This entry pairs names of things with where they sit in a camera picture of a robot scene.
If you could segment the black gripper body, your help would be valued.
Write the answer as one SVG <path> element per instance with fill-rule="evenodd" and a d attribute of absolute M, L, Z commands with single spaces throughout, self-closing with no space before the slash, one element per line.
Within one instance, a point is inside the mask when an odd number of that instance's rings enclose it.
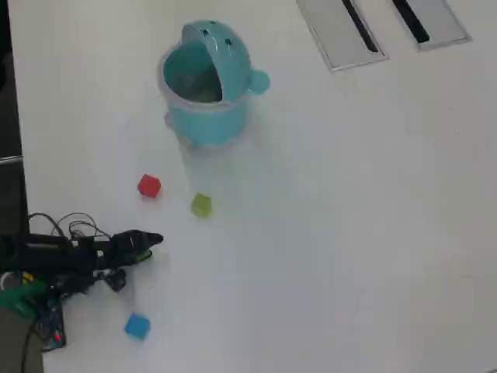
<path fill-rule="evenodd" d="M 111 236 L 108 240 L 95 241 L 96 269 L 115 269 L 136 263 L 132 231 Z"/>

